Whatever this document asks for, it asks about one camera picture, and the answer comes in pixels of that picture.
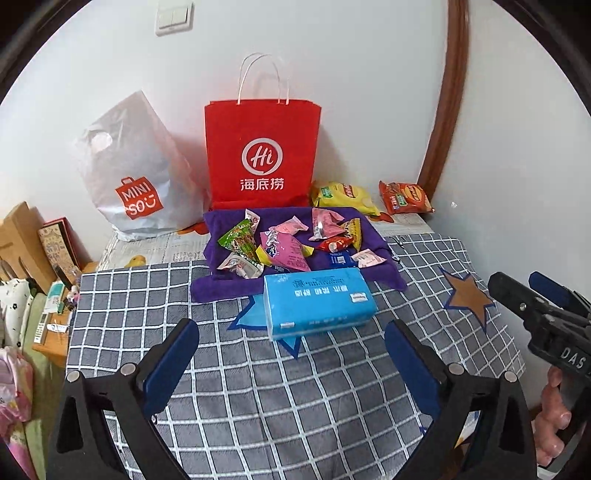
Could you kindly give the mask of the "right hand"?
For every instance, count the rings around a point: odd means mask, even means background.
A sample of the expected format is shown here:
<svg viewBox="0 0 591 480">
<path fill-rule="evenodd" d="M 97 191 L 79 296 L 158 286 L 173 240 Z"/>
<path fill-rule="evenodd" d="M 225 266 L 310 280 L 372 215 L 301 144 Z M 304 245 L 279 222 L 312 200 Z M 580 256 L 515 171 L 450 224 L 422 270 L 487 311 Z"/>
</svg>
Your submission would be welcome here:
<svg viewBox="0 0 591 480">
<path fill-rule="evenodd" d="M 572 414 L 566 408 L 560 385 L 563 372 L 552 366 L 547 375 L 548 381 L 541 393 L 541 408 L 532 422 L 537 464 L 546 467 L 564 450 L 565 444 L 558 437 L 570 423 Z"/>
</svg>

